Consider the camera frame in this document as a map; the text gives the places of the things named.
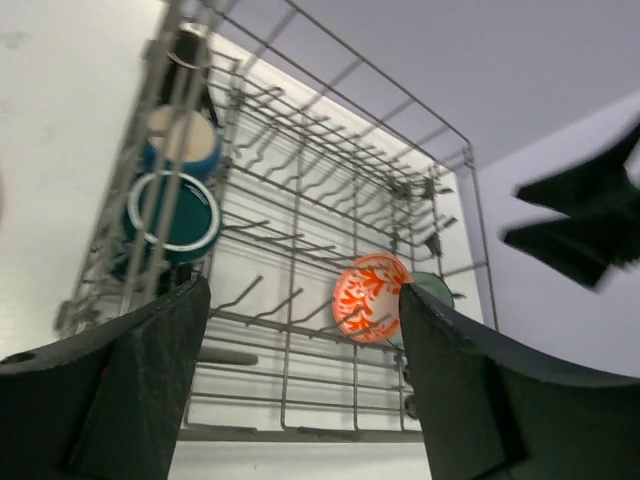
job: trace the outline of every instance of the metal wire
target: metal wire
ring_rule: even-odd
[[[313,272],[331,284],[346,269],[352,268],[353,260],[359,255],[384,250],[393,251],[410,265],[412,271],[419,269],[423,262],[434,261],[436,273],[445,278],[478,269],[486,269],[490,275],[486,242],[483,243],[485,258],[482,261],[448,271],[443,268],[442,256],[455,252],[449,251],[445,243],[442,255],[434,255],[427,245],[434,235],[439,238],[444,231],[462,226],[439,203],[439,197],[446,194],[446,189],[436,189],[434,195],[424,198],[421,188],[426,179],[437,182],[452,172],[470,170],[477,189],[471,144],[454,126],[342,42],[294,1],[279,0],[287,7],[286,12],[264,39],[233,18],[233,11],[242,1],[229,1],[224,9],[211,7],[209,2],[200,2],[194,17],[210,20],[201,30],[209,38],[213,51],[208,84],[219,121],[224,127],[225,141],[221,165],[207,182],[223,207],[225,228],[216,248],[196,265],[196,271],[211,278],[216,299],[210,310],[209,330],[205,336],[207,348],[219,345],[224,346],[225,351],[234,348],[255,352],[261,362],[267,358],[277,361],[273,360],[275,363],[271,369],[262,364],[248,367],[201,362],[185,410],[185,429],[181,438],[420,441],[419,426],[411,423],[404,412],[404,399],[411,393],[411,388],[403,381],[403,352],[389,343],[358,344],[340,331],[339,323],[331,319],[327,322],[327,316],[331,316],[333,296],[309,288],[304,283],[305,275]],[[163,249],[174,215],[177,174],[183,165],[189,122],[181,132],[182,148],[179,158],[173,162],[169,189],[164,192],[165,201],[158,218],[158,242],[151,256],[146,250],[144,233],[149,228],[155,206],[161,201],[159,174],[164,168],[169,143],[166,138],[175,122],[164,132],[152,132],[163,136],[165,141],[161,142],[164,145],[153,169],[155,183],[151,184],[143,208],[145,227],[137,233],[132,245],[121,238],[121,219],[128,190],[135,175],[141,171],[136,159],[149,135],[145,119],[155,105],[160,79],[166,70],[165,56],[172,48],[174,33],[179,27],[180,0],[167,3],[166,18],[158,29],[152,48],[145,53],[147,75],[73,296],[64,302],[60,318],[56,321],[63,336],[139,307],[139,296],[142,296],[142,304],[152,300],[159,277],[166,269]],[[352,61],[332,80],[321,80],[276,47],[276,40],[298,18],[310,21],[353,55]],[[215,32],[225,25],[232,25],[253,39],[258,44],[256,50],[242,58],[217,50]],[[273,85],[259,77],[256,72],[260,70],[261,59],[267,52],[320,85],[311,98],[301,101],[287,92],[287,85]],[[196,58],[204,59],[205,54],[202,48]],[[363,66],[368,66],[402,92],[402,101],[388,112],[374,115],[366,105],[360,105],[341,93],[340,84]],[[186,77],[180,70],[176,81],[178,85],[172,95],[172,104],[179,111],[194,109],[198,100],[198,82],[202,82],[198,75],[190,79]],[[190,86],[185,89],[183,86],[187,81]],[[354,111],[363,112],[372,119],[369,125],[366,128],[349,128],[345,124],[348,122],[339,116],[330,118],[319,113],[317,107],[326,102],[329,94],[343,100]],[[435,127],[416,141],[390,124],[409,107],[418,107],[437,121]],[[455,137],[451,149],[437,157],[431,155],[428,147],[445,134]],[[394,138],[400,147],[385,151],[389,147],[380,146],[380,135]],[[414,168],[410,165],[410,158],[415,159],[416,155],[425,159],[427,167]],[[248,201],[257,205],[257,210],[251,210],[243,203]],[[478,215],[484,236],[479,204]],[[285,265],[283,278],[274,278],[273,274],[260,268],[258,271],[247,268],[244,283],[225,285],[232,288],[233,293],[219,298],[219,285],[215,281],[220,280],[220,272],[225,268],[224,258],[220,256],[223,244],[225,249],[239,249],[235,255],[240,261],[253,255],[265,261],[280,262],[279,265]],[[113,268],[121,263],[125,254],[130,255],[125,278],[114,280]],[[266,294],[269,286],[279,280],[286,283],[286,291],[275,296]],[[493,302],[491,282],[489,287]],[[467,296],[463,292],[456,295],[458,299]],[[101,311],[105,299],[115,302],[115,310]],[[359,310],[355,309],[352,315],[358,313]],[[305,362],[310,361],[327,363],[315,371],[302,371]],[[325,369],[333,371],[334,367],[338,370],[333,376],[323,375]],[[238,393],[222,388],[224,383],[218,384],[214,391],[202,387],[200,379],[214,374],[230,375],[245,387],[267,381],[275,389],[260,393],[249,388],[245,393]],[[299,390],[304,390],[301,386],[320,386],[323,394],[338,389],[337,396],[325,399],[310,394],[301,398]],[[212,404],[219,409],[208,409],[207,406]],[[226,414],[232,412],[234,406],[246,405],[257,410],[275,407],[278,410],[277,424],[267,428],[230,424]],[[212,420],[211,415],[220,409],[226,413]],[[296,412],[300,410],[310,413],[303,424],[296,420]],[[322,421],[317,424],[311,421],[312,417],[320,418],[326,411],[346,415],[348,420],[340,417],[344,422],[341,420],[336,428]],[[382,423],[380,415],[385,418]]]

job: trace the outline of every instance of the bowl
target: bowl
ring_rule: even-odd
[[[164,137],[154,135],[153,132],[166,130],[175,115],[174,112],[175,109],[172,106],[164,105],[156,109],[147,120],[150,134],[142,153],[142,161],[147,170],[153,169],[155,160],[165,142]],[[213,124],[199,112],[192,111],[189,114],[180,114],[176,119],[171,135],[167,137],[166,160],[161,168],[171,170],[173,162],[178,159],[189,115],[191,115],[191,128],[186,138],[182,171],[187,175],[204,180],[211,176],[220,162],[222,136]]]
[[[449,290],[447,284],[444,283],[444,280],[442,280],[436,274],[428,272],[412,272],[411,278],[413,278],[413,283],[415,283],[420,288],[424,288],[427,292],[436,297],[447,307],[454,307],[454,299],[451,290]],[[398,348],[404,348],[402,332],[398,332],[394,336],[389,338],[389,343]]]
[[[161,199],[164,198],[170,176],[171,172],[160,172],[161,183],[158,201],[152,215],[149,231],[144,234],[145,258],[149,257],[158,240],[156,231],[159,227],[162,211],[163,200]],[[185,173],[181,173],[179,176],[180,185],[173,222],[164,245],[164,259],[172,267],[191,263],[205,256],[222,231],[220,207],[211,192],[196,178]],[[153,177],[152,173],[139,177],[127,197],[122,227],[129,246],[133,245],[138,230],[142,228],[143,202]],[[123,262],[126,269],[128,256],[125,254],[124,257]]]
[[[358,258],[336,283],[333,315],[345,335],[377,343],[400,331],[400,287],[410,283],[407,268],[390,253]]]

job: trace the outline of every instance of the orange patterned bowl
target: orange patterned bowl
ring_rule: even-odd
[[[333,316],[340,329],[360,343],[376,343],[400,332],[400,287],[410,283],[406,267],[390,253],[360,257],[333,292]]]

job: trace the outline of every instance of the dish rack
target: dish rack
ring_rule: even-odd
[[[198,0],[185,12],[184,2],[166,2],[144,52],[144,80],[83,267],[56,327],[63,337],[74,335],[154,298],[165,268],[162,241],[143,266],[139,234],[124,281],[109,270],[148,135],[145,119],[173,33],[187,22],[213,51],[209,90],[224,149],[207,188],[221,206],[224,229],[195,266],[210,281],[212,308],[181,439],[419,442],[419,424],[406,415],[411,387],[403,378],[403,352],[390,343],[357,344],[341,333],[331,315],[332,289],[357,257],[391,251],[411,271],[432,271],[453,283],[464,277],[457,288],[450,285],[454,297],[463,304],[473,297],[469,308],[477,314],[471,316],[481,320],[475,275],[484,269],[490,283],[489,264],[471,261],[456,182],[466,169],[478,198],[471,143],[296,2],[279,2],[283,15],[264,35],[241,21],[243,3],[249,2]],[[351,61],[329,80],[303,66],[277,42],[296,22]],[[229,40],[238,33],[257,47],[249,52]],[[355,101],[340,86],[362,68],[402,100],[380,114]],[[190,80],[187,110],[195,107],[198,81]],[[394,123],[408,110],[429,119],[419,138]],[[431,146],[443,138],[444,153],[434,153]],[[165,207],[176,199],[170,189],[166,195]],[[258,364],[247,355],[256,355]]]

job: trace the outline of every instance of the metal wire rack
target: metal wire rack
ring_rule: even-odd
[[[138,159],[150,134],[145,119],[155,106],[166,53],[174,33],[189,22],[213,51],[208,85],[224,129],[224,154],[207,187],[222,207],[225,227],[196,266],[211,283],[211,320],[181,438],[420,441],[419,425],[405,411],[411,387],[403,379],[403,352],[391,344],[357,344],[342,334],[330,315],[332,285],[354,259],[384,250],[412,271],[434,271],[444,279],[466,275],[454,296],[461,303],[477,297],[472,291],[476,270],[484,269],[490,281],[486,258],[474,264],[470,255],[462,255],[466,264],[447,263],[458,257],[459,248],[449,250],[447,239],[466,241],[461,214],[452,215],[447,203],[457,199],[456,173],[469,170],[477,189],[471,143],[292,0],[280,2],[282,18],[262,36],[234,15],[241,0],[225,5],[198,0],[189,15],[182,3],[167,2],[157,36],[145,51],[138,101],[57,328],[62,336],[73,335],[155,296],[166,269],[162,250],[173,215],[167,205],[175,203],[176,188],[169,186],[166,193],[160,220],[165,230],[161,226],[157,232],[149,261],[143,259],[142,233],[125,246],[120,224],[141,168]],[[353,57],[331,80],[322,80],[276,46],[296,19]],[[234,36],[225,29],[243,33],[257,47],[252,52],[239,48],[225,38]],[[204,59],[201,50],[198,58]],[[278,70],[264,61],[269,55]],[[381,115],[353,101],[340,85],[361,67],[392,85],[402,100]],[[305,87],[296,81],[298,74],[320,87]],[[180,98],[175,92],[184,91],[187,75],[178,74],[172,104],[190,111],[203,80],[188,81],[186,98]],[[393,123],[410,108],[434,125],[415,140]],[[448,150],[440,155],[427,150],[443,137]],[[165,155],[159,155],[156,173]],[[183,161],[174,162],[172,178]],[[159,201],[157,189],[149,197],[151,206]],[[478,214],[482,227],[479,204]],[[118,281],[109,272],[125,248],[132,253],[126,278]]]

